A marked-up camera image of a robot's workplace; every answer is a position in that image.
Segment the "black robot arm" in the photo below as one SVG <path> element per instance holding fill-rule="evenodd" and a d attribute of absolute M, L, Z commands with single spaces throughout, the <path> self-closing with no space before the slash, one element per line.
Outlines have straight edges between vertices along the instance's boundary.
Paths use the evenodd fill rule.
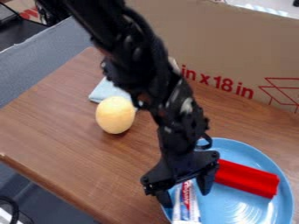
<path fill-rule="evenodd" d="M 161 156 L 140 178 L 144 193 L 170 208 L 168 190 L 194 179 L 200 193 L 208 194 L 220 158 L 206 135 L 209 119 L 144 17 L 125 0 L 33 1 L 48 25 L 66 17 L 76 19 L 104 54 L 102 74 L 153 118 Z"/>

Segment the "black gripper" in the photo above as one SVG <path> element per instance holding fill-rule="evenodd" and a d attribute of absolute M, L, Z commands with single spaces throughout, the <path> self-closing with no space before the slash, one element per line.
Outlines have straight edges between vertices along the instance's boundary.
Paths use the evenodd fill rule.
<path fill-rule="evenodd" d="M 220 154 L 210 150 L 212 138 L 204 130 L 157 129 L 161 156 L 141 176 L 144 194 L 157 198 L 164 208 L 172 208 L 170 194 L 176 184 L 194 179 L 202 196 L 210 192 L 218 169 Z"/>

